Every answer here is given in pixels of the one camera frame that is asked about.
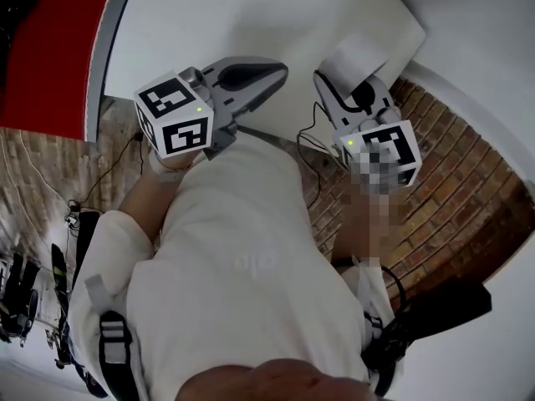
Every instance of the floor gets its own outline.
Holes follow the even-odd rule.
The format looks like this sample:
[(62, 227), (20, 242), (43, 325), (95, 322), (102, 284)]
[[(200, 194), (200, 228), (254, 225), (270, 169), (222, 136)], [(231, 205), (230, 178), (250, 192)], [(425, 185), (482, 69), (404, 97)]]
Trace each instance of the floor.
[[(417, 185), (404, 192), (403, 241), (385, 264), (401, 278), (409, 295), (456, 274), (485, 280), (535, 227), (532, 199), (501, 156), (444, 104), (403, 79), (392, 94), (415, 127), (424, 164)], [(72, 272), (76, 233), (64, 226), (66, 203), (84, 201), (136, 130), (135, 111), (126, 100), (105, 101), (96, 145), (0, 129), (8, 163), (0, 159), (0, 255), (21, 251), (38, 259), (42, 273), (50, 277), (49, 245), (54, 242), (67, 252)], [(271, 140), (297, 159), (294, 143)], [(142, 147), (146, 154), (146, 142)], [(349, 178), (326, 155), (305, 148), (304, 156), (322, 177), (321, 195), (310, 209), (310, 219), (318, 248), (329, 258), (340, 224), (340, 196)], [(299, 164), (305, 200), (310, 201), (317, 193), (317, 181)], [(132, 141), (84, 206), (116, 208), (140, 170), (140, 144)], [(396, 302), (397, 289), (389, 278), (386, 281)]]

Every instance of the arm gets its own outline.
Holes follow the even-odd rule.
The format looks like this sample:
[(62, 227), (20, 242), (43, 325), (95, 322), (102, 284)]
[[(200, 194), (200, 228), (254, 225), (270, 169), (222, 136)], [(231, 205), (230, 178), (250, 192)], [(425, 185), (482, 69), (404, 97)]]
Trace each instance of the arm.
[[(196, 153), (163, 162), (169, 168), (186, 168)], [(125, 314), (126, 294), (135, 266), (154, 255), (154, 239), (163, 224), (180, 182), (160, 183), (148, 168), (126, 195), (118, 211), (99, 219), (79, 271), (69, 304), (69, 328), (76, 360), (100, 384), (99, 316), (94, 311), (85, 281), (100, 275), (117, 310)]]
[[(169, 169), (184, 170), (191, 166), (197, 155), (198, 152), (185, 153), (161, 162)], [(154, 242), (180, 183), (180, 181), (160, 182), (158, 175), (149, 166), (128, 192), (119, 211), (131, 216), (150, 241)]]
[(367, 194), (359, 184), (352, 184), (343, 198), (344, 220), (334, 241), (331, 260), (386, 257), (397, 240), (399, 195)]

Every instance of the black cable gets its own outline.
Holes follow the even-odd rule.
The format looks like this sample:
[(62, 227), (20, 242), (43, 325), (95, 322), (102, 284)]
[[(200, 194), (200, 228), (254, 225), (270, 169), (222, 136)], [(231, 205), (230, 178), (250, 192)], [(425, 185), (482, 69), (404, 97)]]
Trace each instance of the black cable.
[(143, 164), (145, 163), (143, 161), (143, 143), (140, 141), (140, 159), (141, 159), (141, 172), (140, 175), (143, 175)]
[(134, 140), (134, 138), (137, 136), (137, 133), (135, 133), (134, 135), (132, 135), (132, 137), (128, 140), (128, 142), (126, 143), (125, 147), (122, 149), (122, 151), (120, 152), (119, 154), (119, 157), (117, 158), (117, 160), (112, 164), (112, 166), (104, 173), (102, 174), (98, 179), (97, 181), (93, 184), (93, 187), (91, 187), (91, 189), (89, 189), (89, 193), (87, 194), (87, 196), (85, 197), (84, 200), (82, 200), (81, 202), (77, 202), (76, 200), (70, 200), (69, 201), (69, 204), (71, 201), (73, 201), (75, 204), (77, 204), (78, 206), (80, 205), (83, 205), (85, 202), (87, 202), (89, 200), (89, 197), (91, 196), (91, 193), (93, 193), (93, 190), (94, 188), (99, 185), (99, 183), (102, 181), (102, 179), (104, 177), (106, 177), (114, 168), (115, 166), (120, 162), (120, 159), (123, 157), (123, 154), (125, 153), (126, 151), (126, 148), (130, 145), (130, 143)]
[(310, 138), (308, 137), (305, 137), (303, 134), (300, 134), (299, 135), (299, 138), (301, 140), (305, 140), (305, 141), (308, 141), (311, 145), (313, 145), (314, 147), (318, 147), (319, 149), (323, 150), (323, 151), (327, 151), (327, 149), (325, 149), (325, 147), (323, 147), (322, 145), (319, 145), (318, 143), (315, 143), (314, 141), (312, 141)]
[(69, 199), (69, 201), (67, 202), (67, 205), (69, 205), (71, 214), (74, 213), (74, 212), (80, 212), (81, 211), (80, 204), (74, 199)]
[(392, 279), (394, 279), (395, 285), (398, 287), (398, 291), (400, 292), (400, 308), (396, 311), (396, 315), (398, 312), (402, 312), (405, 310), (405, 307), (407, 306), (407, 295), (405, 293), (405, 289), (403, 288), (403, 284), (401, 283), (400, 279), (386, 266), (381, 266), (381, 269), (384, 273), (388, 273)]
[(316, 196), (310, 201), (310, 203), (307, 204), (307, 208), (310, 208), (319, 198), (319, 195), (321, 194), (321, 175), (319, 172), (313, 168), (303, 157), (303, 153), (301, 152), (301, 142), (299, 141), (301, 139), (301, 135), (303, 132), (312, 129), (314, 126), (316, 126), (316, 108), (320, 108), (325, 114), (327, 114), (327, 111), (321, 106), (321, 104), (316, 101), (314, 103), (314, 107), (312, 110), (312, 117), (313, 117), (313, 123), (308, 128), (303, 128), (298, 132), (298, 136), (296, 138), (296, 143), (298, 145), (298, 154), (303, 163), (316, 175), (318, 179), (318, 192), (316, 193)]
[(76, 222), (74, 224), (71, 224), (69, 227), (71, 230), (79, 231), (80, 230), (80, 220), (76, 218), (76, 215), (74, 213), (71, 213), (70, 216), (74, 217), (76, 219)]

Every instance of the backpack strap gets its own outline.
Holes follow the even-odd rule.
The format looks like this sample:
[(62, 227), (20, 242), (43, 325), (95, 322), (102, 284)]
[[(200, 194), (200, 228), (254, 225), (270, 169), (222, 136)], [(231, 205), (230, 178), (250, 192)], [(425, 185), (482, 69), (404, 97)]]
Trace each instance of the backpack strap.
[(100, 316), (99, 363), (111, 394), (117, 401), (142, 401), (132, 372), (132, 333), (125, 317), (114, 310), (102, 277), (85, 282), (93, 309)]
[(100, 317), (99, 361), (117, 401), (140, 401), (130, 367), (132, 335), (123, 316), (109, 311)]

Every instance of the red panel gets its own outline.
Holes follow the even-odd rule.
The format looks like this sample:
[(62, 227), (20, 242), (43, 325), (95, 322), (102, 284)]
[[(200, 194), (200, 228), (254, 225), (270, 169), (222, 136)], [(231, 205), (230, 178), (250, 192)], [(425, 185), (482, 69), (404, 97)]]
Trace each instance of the red panel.
[(84, 139), (93, 41), (106, 0), (38, 0), (9, 53), (0, 124)]

